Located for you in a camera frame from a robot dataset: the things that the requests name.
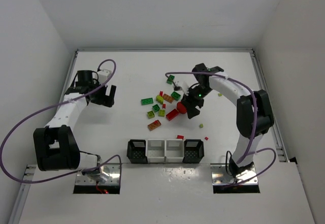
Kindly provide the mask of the long red lego brick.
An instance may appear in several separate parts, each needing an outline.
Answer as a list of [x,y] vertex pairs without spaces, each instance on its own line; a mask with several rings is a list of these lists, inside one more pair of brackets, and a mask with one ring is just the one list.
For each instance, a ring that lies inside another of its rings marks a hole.
[[179,111],[177,109],[173,109],[172,111],[170,111],[167,115],[166,115],[166,119],[168,121],[171,121],[172,119],[174,119],[176,116],[179,115]]

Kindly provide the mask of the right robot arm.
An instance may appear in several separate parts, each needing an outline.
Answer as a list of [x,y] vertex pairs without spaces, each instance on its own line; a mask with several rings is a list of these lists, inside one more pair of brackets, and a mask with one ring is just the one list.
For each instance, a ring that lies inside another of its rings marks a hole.
[[181,100],[189,119],[200,114],[204,97],[212,91],[220,92],[236,106],[236,126],[240,135],[228,165],[228,172],[236,177],[251,167],[261,138],[274,125],[269,96],[265,90],[253,91],[244,83],[227,77],[220,67],[207,68],[200,63],[191,73],[197,84],[190,87]]

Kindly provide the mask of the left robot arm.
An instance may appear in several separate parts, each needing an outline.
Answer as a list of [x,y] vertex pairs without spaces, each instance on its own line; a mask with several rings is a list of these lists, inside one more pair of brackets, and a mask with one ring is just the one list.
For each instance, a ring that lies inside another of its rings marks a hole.
[[82,111],[90,104],[112,107],[116,86],[106,93],[110,70],[79,70],[64,93],[64,104],[43,127],[34,131],[37,164],[41,171],[84,170],[96,167],[100,157],[81,151],[73,129]]

